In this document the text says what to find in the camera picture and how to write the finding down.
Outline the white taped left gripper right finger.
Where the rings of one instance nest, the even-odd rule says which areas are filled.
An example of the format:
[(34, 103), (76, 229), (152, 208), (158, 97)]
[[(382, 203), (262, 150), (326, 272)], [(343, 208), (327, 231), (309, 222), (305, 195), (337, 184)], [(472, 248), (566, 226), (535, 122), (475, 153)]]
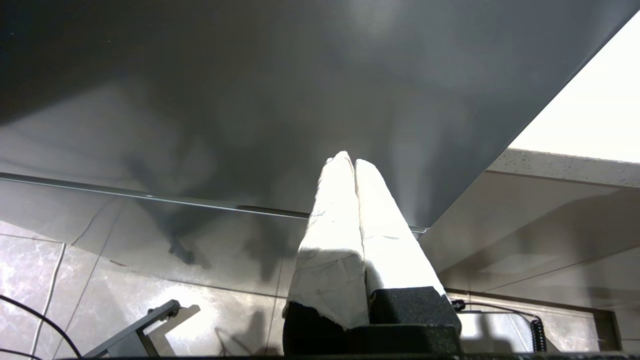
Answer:
[(462, 330), (430, 260), (371, 162), (357, 159), (359, 229), (373, 325), (421, 325)]

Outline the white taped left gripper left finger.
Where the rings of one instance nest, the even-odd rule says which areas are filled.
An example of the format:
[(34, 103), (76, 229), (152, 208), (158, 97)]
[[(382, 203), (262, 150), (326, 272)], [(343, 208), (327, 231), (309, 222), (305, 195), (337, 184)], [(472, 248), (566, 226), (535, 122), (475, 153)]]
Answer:
[(355, 168), (340, 151), (324, 163), (283, 308), (286, 356), (345, 354), (370, 325)]

